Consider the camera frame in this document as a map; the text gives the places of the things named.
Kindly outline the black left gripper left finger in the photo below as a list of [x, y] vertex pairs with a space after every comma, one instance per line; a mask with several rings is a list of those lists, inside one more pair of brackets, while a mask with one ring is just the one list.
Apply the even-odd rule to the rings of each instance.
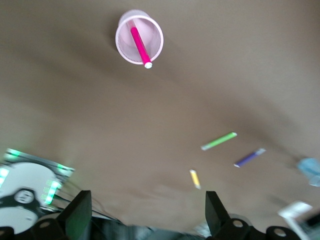
[[58, 215], [56, 220], [69, 240], [78, 240], [92, 217], [92, 195], [82, 190]]

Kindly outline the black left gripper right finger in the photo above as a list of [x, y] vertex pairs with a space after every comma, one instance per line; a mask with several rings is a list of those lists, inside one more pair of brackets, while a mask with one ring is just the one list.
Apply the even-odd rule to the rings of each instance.
[[215, 191], [205, 193], [205, 219], [211, 233], [208, 240], [247, 240], [249, 225], [231, 218]]

